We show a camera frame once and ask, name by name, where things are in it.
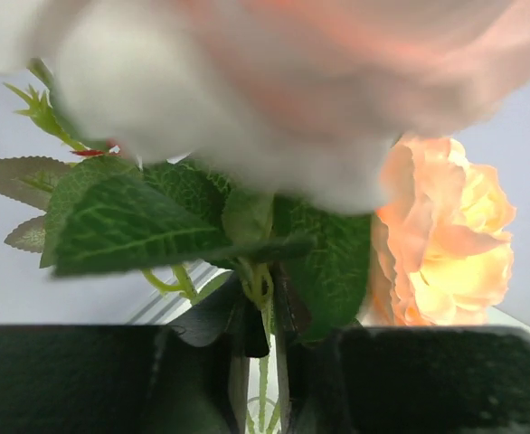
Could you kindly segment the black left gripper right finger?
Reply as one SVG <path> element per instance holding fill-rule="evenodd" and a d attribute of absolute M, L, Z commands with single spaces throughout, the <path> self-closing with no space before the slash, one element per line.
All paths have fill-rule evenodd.
<path fill-rule="evenodd" d="M 351 325 L 313 344 L 274 274 L 285 433 L 530 433 L 530 334 L 519 327 Z"/>

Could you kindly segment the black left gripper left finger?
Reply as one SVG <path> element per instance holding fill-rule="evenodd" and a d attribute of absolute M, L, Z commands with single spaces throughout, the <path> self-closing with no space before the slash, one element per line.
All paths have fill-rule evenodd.
<path fill-rule="evenodd" d="M 0 433 L 237 433 L 239 316 L 0 325 Z"/>

